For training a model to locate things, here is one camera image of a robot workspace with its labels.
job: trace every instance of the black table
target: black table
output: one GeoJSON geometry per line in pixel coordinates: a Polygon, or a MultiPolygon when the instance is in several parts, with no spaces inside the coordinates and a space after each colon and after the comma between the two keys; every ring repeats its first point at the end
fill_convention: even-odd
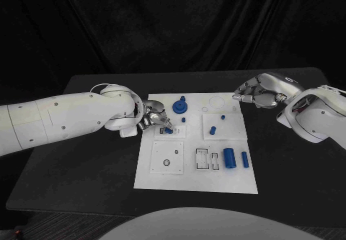
{"type": "MultiPolygon", "coordinates": [[[[231,92],[256,74],[278,72],[308,89],[327,84],[315,68],[76,75],[64,94],[100,83],[126,86],[145,99],[158,93],[231,92]]],[[[276,122],[275,109],[240,104],[257,195],[133,189],[141,133],[94,133],[34,148],[7,200],[9,210],[139,216],[161,209],[233,210],[295,226],[344,227],[346,150],[314,144],[276,122]]]]}

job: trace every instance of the black backdrop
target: black backdrop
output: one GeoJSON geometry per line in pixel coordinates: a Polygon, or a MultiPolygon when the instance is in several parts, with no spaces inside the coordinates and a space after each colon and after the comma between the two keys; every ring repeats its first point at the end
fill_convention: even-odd
{"type": "MultiPolygon", "coordinates": [[[[77,74],[316,67],[344,88],[344,13],[334,0],[7,1],[0,104],[58,95],[77,74]]],[[[21,224],[4,206],[30,153],[0,157],[1,228],[21,224]]]]}

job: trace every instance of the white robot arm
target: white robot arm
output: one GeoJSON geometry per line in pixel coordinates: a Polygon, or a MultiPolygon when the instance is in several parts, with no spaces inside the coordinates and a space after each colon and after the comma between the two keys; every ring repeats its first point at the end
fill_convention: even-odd
{"type": "Polygon", "coordinates": [[[0,156],[89,134],[103,126],[119,136],[136,135],[154,124],[171,128],[164,105],[141,101],[123,86],[0,106],[0,156]]]}
{"type": "Polygon", "coordinates": [[[233,93],[234,100],[253,103],[257,108],[285,103],[276,121],[309,142],[329,137],[346,149],[344,91],[325,85],[304,90],[291,78],[267,72],[247,80],[233,93]]]}

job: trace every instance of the white platform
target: white platform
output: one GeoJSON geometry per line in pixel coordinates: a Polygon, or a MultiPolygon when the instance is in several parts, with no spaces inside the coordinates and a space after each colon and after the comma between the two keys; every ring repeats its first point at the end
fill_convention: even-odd
{"type": "Polygon", "coordinates": [[[181,138],[177,138],[174,134],[169,134],[171,137],[168,135],[159,137],[159,128],[156,126],[142,132],[133,180],[135,189],[257,194],[246,131],[244,127],[242,128],[240,106],[239,102],[231,99],[231,95],[233,93],[148,95],[148,100],[156,100],[164,104],[171,124],[177,128],[180,128],[178,126],[185,126],[185,133],[181,138]],[[172,103],[180,99],[180,96],[185,98],[187,111],[182,114],[175,114],[172,112],[172,103]],[[216,117],[213,122],[213,117],[207,117],[207,124],[214,124],[218,127],[216,128],[214,135],[210,135],[214,136],[213,139],[205,140],[203,132],[210,131],[210,129],[207,126],[203,130],[203,114],[218,114],[218,117],[224,114],[226,117],[220,122],[220,118],[216,117]],[[237,135],[233,134],[229,139],[220,137],[220,130],[224,128],[223,123],[230,124],[229,129],[237,130],[237,135]],[[154,141],[182,142],[182,174],[151,173],[154,141]],[[224,167],[224,148],[233,148],[236,168],[224,167]],[[211,153],[217,153],[218,170],[213,170],[211,167],[208,170],[195,169],[195,149],[207,149],[207,162],[210,166],[211,153]],[[242,152],[246,152],[249,168],[243,168],[242,152]]]}

